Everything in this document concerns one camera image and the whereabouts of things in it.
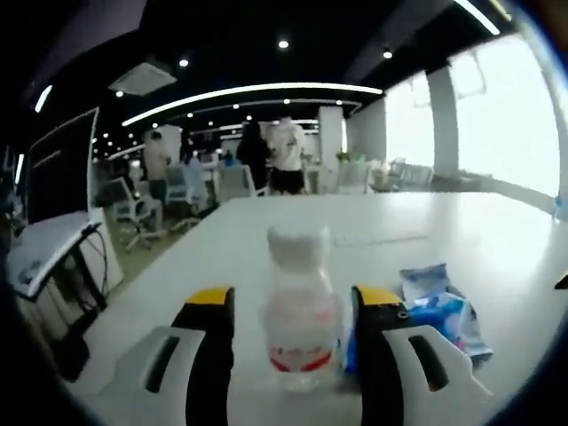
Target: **window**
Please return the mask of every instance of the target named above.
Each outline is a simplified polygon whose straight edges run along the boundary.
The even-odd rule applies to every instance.
[[[478,90],[469,59],[467,67],[456,66],[460,57],[452,61],[460,168],[556,195],[556,122],[529,46],[520,35],[510,35],[477,47],[469,57],[477,58],[485,90]]]
[[[428,80],[423,72],[387,92],[387,160],[434,165],[434,121]]]

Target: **white table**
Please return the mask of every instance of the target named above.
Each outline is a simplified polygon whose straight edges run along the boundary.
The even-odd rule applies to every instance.
[[[476,307],[485,340],[495,351],[476,373],[495,395],[485,408],[487,417],[537,367],[568,305],[568,293],[553,290],[568,269],[568,225],[497,194],[232,200],[106,309],[86,335],[92,357],[72,390],[101,389],[112,378],[116,358],[154,327],[169,325],[188,295],[226,283],[236,287],[229,424],[359,424],[357,396],[292,401],[273,391],[258,312],[271,286],[266,230],[282,217],[317,217],[330,226],[337,247],[329,272],[346,304],[353,284],[398,288],[400,269],[447,262],[453,284]]]

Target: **bottle label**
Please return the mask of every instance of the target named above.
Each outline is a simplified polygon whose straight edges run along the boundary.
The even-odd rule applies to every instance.
[[[281,372],[308,373],[326,366],[331,360],[333,351],[322,346],[311,348],[283,348],[270,349],[270,362]]]

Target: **black ceiling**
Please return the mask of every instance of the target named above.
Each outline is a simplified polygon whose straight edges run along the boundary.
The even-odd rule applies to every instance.
[[[44,40],[51,40],[54,27],[73,11],[73,2],[61,2],[60,19],[45,28]],[[43,111],[36,114],[27,106],[19,120],[22,129],[20,149],[55,127],[92,107],[100,106],[99,130],[119,132],[121,138],[132,130],[120,123],[135,114],[207,91],[249,84],[280,82],[345,83],[343,75],[361,48],[380,33],[381,25],[392,16],[399,0],[368,2],[353,0],[349,5],[304,1],[299,4],[248,0],[228,2],[209,0],[197,7],[186,0],[150,0],[140,30],[105,43],[65,66],[53,78],[53,91]],[[487,0],[474,2],[501,29],[510,28]],[[382,62],[363,85],[387,89],[421,69],[438,67],[449,55],[489,38],[487,30],[459,5],[451,4],[434,20],[410,37],[394,58]],[[277,48],[286,38],[290,47]],[[35,57],[47,42],[35,47]],[[145,97],[118,99],[107,88],[116,78],[152,57],[170,67],[177,83]],[[190,59],[188,68],[178,67],[182,57]],[[243,103],[261,99],[342,99],[363,105],[377,95],[349,91],[275,91],[232,95],[175,108],[141,122],[136,131],[151,122],[180,123],[194,109]],[[352,106],[345,106],[347,111]],[[295,105],[257,106],[233,111],[230,108],[197,116],[186,126],[200,128],[214,120],[220,125],[239,122],[247,114],[255,118],[291,111],[297,118],[314,118],[317,107]]]

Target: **woman with black hair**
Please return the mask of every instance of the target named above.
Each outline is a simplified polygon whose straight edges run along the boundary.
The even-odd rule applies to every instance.
[[[250,167],[256,189],[262,189],[266,186],[268,175],[266,161],[270,156],[271,151],[260,135],[258,122],[250,122],[245,125],[242,142],[237,148],[237,160]]]

